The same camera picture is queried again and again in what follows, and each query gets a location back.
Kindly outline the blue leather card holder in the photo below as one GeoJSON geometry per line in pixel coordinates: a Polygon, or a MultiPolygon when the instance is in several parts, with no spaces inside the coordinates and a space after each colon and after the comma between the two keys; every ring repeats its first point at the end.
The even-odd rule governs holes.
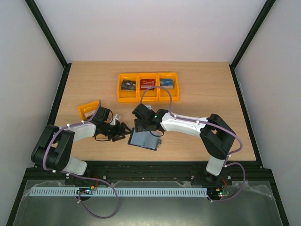
{"type": "Polygon", "coordinates": [[[161,143],[162,141],[160,139],[160,134],[158,132],[155,131],[136,132],[135,128],[133,128],[127,144],[156,151],[161,143]]]}

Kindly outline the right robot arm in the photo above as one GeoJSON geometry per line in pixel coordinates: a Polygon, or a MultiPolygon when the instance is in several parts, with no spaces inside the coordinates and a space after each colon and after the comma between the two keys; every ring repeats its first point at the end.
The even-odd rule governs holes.
{"type": "Polygon", "coordinates": [[[211,114],[207,118],[198,118],[175,114],[166,109],[158,109],[155,112],[142,103],[132,111],[132,114],[136,117],[134,120],[136,132],[173,131],[199,137],[209,153],[206,181],[214,185],[221,180],[221,170],[236,134],[219,115],[211,114]]]}

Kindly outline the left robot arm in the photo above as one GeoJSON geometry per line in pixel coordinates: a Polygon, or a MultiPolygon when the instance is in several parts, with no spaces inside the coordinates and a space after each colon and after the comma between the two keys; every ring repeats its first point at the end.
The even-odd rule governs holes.
{"type": "Polygon", "coordinates": [[[104,142],[115,142],[125,139],[131,133],[131,129],[120,122],[120,115],[108,119],[110,114],[110,109],[98,105],[92,115],[79,123],[64,127],[47,125],[31,154],[31,161],[44,170],[84,175],[87,163],[71,156],[75,142],[98,135],[107,137],[104,142]]]}

